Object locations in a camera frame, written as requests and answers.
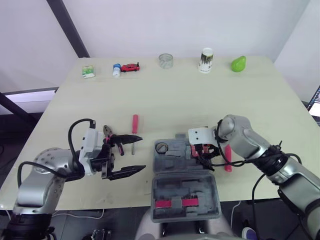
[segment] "toy car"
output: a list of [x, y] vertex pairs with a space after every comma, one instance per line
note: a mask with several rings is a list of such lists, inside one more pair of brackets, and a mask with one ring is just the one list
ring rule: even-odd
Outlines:
[[121, 67], [121, 72], [132, 72], [132, 71], [139, 71], [140, 70], [140, 66], [139, 66], [139, 62], [137, 64], [134, 63], [130, 63], [127, 65], [122, 65]]

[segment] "small bottle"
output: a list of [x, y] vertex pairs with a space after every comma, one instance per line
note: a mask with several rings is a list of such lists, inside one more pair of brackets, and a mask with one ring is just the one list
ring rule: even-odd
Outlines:
[[113, 73], [112, 75], [114, 77], [119, 77], [120, 76], [120, 68], [121, 68], [121, 65], [119, 63], [116, 63], [113, 65]]

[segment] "green fruit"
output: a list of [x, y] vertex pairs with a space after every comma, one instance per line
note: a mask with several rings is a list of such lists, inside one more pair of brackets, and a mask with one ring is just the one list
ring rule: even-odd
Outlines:
[[245, 56], [241, 56], [233, 60], [231, 63], [232, 71], [237, 73], [241, 72], [243, 69], [246, 68], [246, 61], [247, 61], [247, 58]]

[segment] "transparent container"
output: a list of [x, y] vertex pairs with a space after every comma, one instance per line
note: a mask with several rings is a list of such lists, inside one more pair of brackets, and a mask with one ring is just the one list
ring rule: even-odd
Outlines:
[[169, 53], [163, 53], [159, 56], [159, 65], [163, 69], [170, 69], [174, 65], [174, 57]]

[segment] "red screwdriver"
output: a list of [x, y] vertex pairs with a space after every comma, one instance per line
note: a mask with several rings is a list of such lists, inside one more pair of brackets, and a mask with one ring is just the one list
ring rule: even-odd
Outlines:
[[[138, 133], [139, 116], [134, 114], [132, 117], [132, 134]], [[135, 155], [135, 143], [132, 143], [131, 154]]]

